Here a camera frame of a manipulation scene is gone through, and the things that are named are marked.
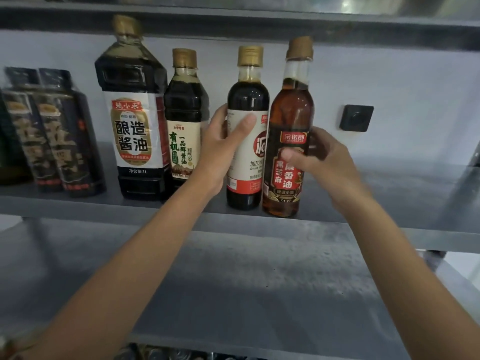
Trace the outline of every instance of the red circular logo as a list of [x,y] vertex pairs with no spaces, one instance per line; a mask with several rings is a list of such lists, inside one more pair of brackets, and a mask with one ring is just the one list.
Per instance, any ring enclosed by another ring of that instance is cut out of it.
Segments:
[[258,136],[255,138],[253,142],[253,151],[255,154],[263,158],[265,155],[265,146],[267,145],[267,131],[262,131]]

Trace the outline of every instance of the white label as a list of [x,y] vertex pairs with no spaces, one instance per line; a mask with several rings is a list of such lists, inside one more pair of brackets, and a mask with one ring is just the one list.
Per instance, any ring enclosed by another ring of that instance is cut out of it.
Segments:
[[253,194],[262,189],[268,111],[228,110],[228,134],[230,135],[248,114],[254,114],[257,122],[235,151],[227,174],[229,178],[227,188],[239,194]]
[[156,93],[105,91],[117,166],[158,169],[169,164],[163,97]]
[[172,175],[187,180],[200,158],[201,122],[167,120]]

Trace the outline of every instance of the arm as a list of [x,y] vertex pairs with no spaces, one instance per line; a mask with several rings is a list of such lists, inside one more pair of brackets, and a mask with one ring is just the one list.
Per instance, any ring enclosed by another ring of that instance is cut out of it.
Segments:
[[478,359],[480,327],[418,256],[403,232],[372,198],[345,145],[314,127],[312,156],[282,157],[314,175],[350,225],[412,359]]
[[213,115],[190,179],[75,293],[28,359],[111,359],[123,345],[255,125],[255,116],[247,116],[223,139],[226,110]]

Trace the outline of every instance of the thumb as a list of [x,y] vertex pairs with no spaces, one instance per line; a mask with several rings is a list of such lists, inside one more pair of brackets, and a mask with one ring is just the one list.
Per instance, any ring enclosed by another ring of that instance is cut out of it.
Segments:
[[236,150],[247,135],[250,134],[256,122],[257,117],[254,114],[246,115],[242,121],[238,123],[235,130],[233,130],[227,137],[226,140],[228,141],[228,145],[233,150]]
[[313,173],[313,170],[318,164],[321,164],[314,156],[306,156],[291,148],[285,148],[282,150],[282,159],[290,165],[303,170],[304,172]]

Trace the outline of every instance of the forearm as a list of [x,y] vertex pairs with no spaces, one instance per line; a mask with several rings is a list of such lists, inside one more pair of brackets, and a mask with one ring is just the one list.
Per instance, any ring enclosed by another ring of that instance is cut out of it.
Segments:
[[477,358],[480,328],[381,206],[357,199],[345,217],[410,356]]
[[185,183],[70,299],[29,359],[111,358],[165,277],[208,199],[201,182]]

